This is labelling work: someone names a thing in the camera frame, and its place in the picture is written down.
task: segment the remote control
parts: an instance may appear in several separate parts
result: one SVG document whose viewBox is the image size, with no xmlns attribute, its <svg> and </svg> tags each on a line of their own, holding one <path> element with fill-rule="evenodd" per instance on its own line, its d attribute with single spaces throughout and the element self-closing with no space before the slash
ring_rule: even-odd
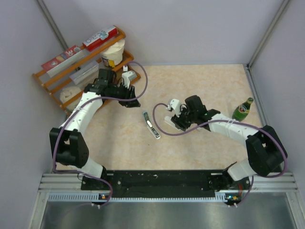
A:
<svg viewBox="0 0 305 229">
<path fill-rule="evenodd" d="M 151 132 L 151 134 L 156 138 L 156 139 L 159 139 L 161 136 L 160 134 L 158 134 L 158 132 L 155 130 L 155 128 L 153 127 L 151 121 L 149 120 L 149 116 L 148 116 L 148 113 L 147 111 L 144 111 L 143 112 L 143 117 L 144 117 L 144 120 L 146 122 L 146 126 L 147 128 L 149 129 L 149 131 Z"/>
</svg>

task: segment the white wall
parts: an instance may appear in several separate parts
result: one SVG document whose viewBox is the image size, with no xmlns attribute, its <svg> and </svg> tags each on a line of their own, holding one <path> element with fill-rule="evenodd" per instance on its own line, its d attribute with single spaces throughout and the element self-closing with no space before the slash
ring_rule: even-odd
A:
<svg viewBox="0 0 305 229">
<path fill-rule="evenodd" d="M 293 0 L 253 66 L 270 124 L 305 202 L 305 1 Z"/>
<path fill-rule="evenodd" d="M 64 120 L 31 74 L 61 49 L 34 0 L 2 2 L 0 28 L 0 228 L 21 229 L 51 168 L 49 131 Z"/>
<path fill-rule="evenodd" d="M 281 0 L 45 0 L 72 46 L 108 25 L 143 64 L 248 63 Z"/>
</svg>

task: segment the green bottle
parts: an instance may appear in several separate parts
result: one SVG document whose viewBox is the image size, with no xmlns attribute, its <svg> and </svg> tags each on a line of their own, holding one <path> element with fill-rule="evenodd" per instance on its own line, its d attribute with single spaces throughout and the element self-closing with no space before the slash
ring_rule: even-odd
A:
<svg viewBox="0 0 305 229">
<path fill-rule="evenodd" d="M 232 118 L 237 120 L 237 121 L 242 121 L 244 120 L 250 111 L 250 106 L 251 103 L 253 103 L 253 98 L 248 98 L 246 102 L 243 104 L 240 104 L 235 111 L 233 112 Z"/>
</svg>

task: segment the robotic arm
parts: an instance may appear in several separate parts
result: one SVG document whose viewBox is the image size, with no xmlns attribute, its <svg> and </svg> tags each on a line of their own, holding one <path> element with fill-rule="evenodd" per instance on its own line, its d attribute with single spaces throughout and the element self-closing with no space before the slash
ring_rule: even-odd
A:
<svg viewBox="0 0 305 229">
<path fill-rule="evenodd" d="M 71 115 L 76 111 L 77 114 L 65 127 L 60 143 L 58 145 L 56 162 L 66 166 L 73 167 L 74 169 L 83 173 L 92 175 L 97 178 L 103 177 L 106 169 L 94 162 L 89 157 L 89 150 L 84 141 L 83 134 L 91 121 L 94 113 L 102 106 L 105 100 L 99 99 L 100 97 L 112 97 L 119 99 L 132 99 L 135 98 L 134 86 L 130 85 L 130 81 L 136 77 L 134 71 L 128 71 L 122 74 L 122 83 L 116 84 L 116 73 L 111 70 L 100 69 L 99 76 L 94 80 L 94 83 L 88 84 L 81 100 Z M 88 100 L 96 99 L 86 106 L 82 107 Z M 119 102 L 125 107 L 140 107 L 138 100 L 130 102 Z M 59 136 L 63 123 L 59 128 L 53 128 L 50 131 L 50 142 L 52 154 L 55 149 L 55 143 Z"/>
<path fill-rule="evenodd" d="M 217 110 L 207 110 L 201 99 L 193 95 L 182 104 L 177 99 L 171 99 L 167 104 L 167 110 L 174 111 L 174 116 L 165 117 L 165 122 L 179 130 L 186 131 L 191 124 L 202 124 L 211 120 L 228 120 L 228 122 L 215 122 L 203 126 L 204 129 L 223 134 L 246 147 L 248 158 L 230 165 L 223 171 L 222 181 L 217 182 L 215 189 L 222 189 L 221 183 L 228 186 L 230 183 L 249 177 L 254 174 L 267 176 L 274 171 L 282 162 L 283 157 L 274 143 L 259 131 L 245 126 L 234 124 L 235 120 L 226 117 Z M 284 150 L 275 130 L 265 125 L 263 128 L 269 133 Z"/>
</svg>

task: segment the wooden rack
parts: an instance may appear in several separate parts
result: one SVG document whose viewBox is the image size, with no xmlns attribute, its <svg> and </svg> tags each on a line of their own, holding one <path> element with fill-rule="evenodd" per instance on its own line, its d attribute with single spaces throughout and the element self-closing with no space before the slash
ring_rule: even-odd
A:
<svg viewBox="0 0 305 229">
<path fill-rule="evenodd" d="M 34 73 L 33 77 L 38 81 L 38 83 L 47 91 L 47 93 L 55 100 L 55 102 L 59 105 L 59 107 L 65 111 L 65 113 L 67 115 L 70 115 L 70 111 L 67 109 L 67 106 L 71 103 L 73 103 L 75 100 L 77 100 L 78 98 L 81 97 L 83 91 L 79 92 L 78 94 L 76 94 L 74 97 L 72 97 L 70 100 L 66 101 L 65 103 L 62 103 L 60 100 L 58 100 L 54 94 L 56 92 L 58 92 L 59 90 L 61 90 L 63 87 L 67 86 L 69 83 L 72 82 L 72 80 L 70 78 L 68 78 L 66 81 L 64 81 L 63 83 L 59 84 L 58 86 L 56 86 L 53 89 L 49 89 L 49 87 L 56 83 L 58 80 L 62 79 L 63 77 L 65 77 L 67 74 L 71 73 L 72 71 L 74 71 L 75 69 L 77 69 L 78 67 L 80 67 L 82 64 L 86 63 L 87 61 L 89 61 L 90 59 L 92 59 L 93 57 L 97 56 L 100 52 L 104 51 L 105 49 L 109 48 L 110 46 L 112 46 L 113 44 L 115 44 L 116 42 L 118 42 L 121 39 L 124 39 L 126 37 L 125 33 L 119 29 L 118 29 L 118 34 L 116 35 L 116 37 L 114 37 L 112 40 L 106 42 L 105 44 L 103 44 L 102 46 L 100 46 L 99 48 L 93 50 L 88 56 L 85 56 L 84 58 L 82 58 L 81 60 L 79 60 L 78 62 L 76 62 L 75 64 L 71 65 L 70 67 L 68 67 L 67 69 L 63 70 L 62 72 L 60 72 L 59 74 L 57 74 L 56 76 L 52 77 L 50 80 L 48 80 L 47 82 L 43 83 L 40 79 L 41 76 L 43 76 L 46 72 L 44 70 L 41 70 L 38 73 Z M 120 70 L 122 70 L 122 67 L 124 65 L 126 65 L 128 62 L 133 60 L 133 55 L 128 52 L 127 50 L 124 50 L 123 52 L 123 60 L 120 64 L 118 64 L 117 66 L 115 66 L 112 70 L 115 72 L 119 72 Z M 98 60 L 96 60 L 96 62 L 100 63 L 102 60 L 101 58 L 99 58 Z M 131 83 L 135 83 L 136 81 L 138 81 L 141 76 L 140 74 L 137 74 L 137 77 L 131 81 Z M 103 106 L 105 106 L 107 103 L 109 103 L 110 100 L 107 100 L 104 102 Z"/>
</svg>

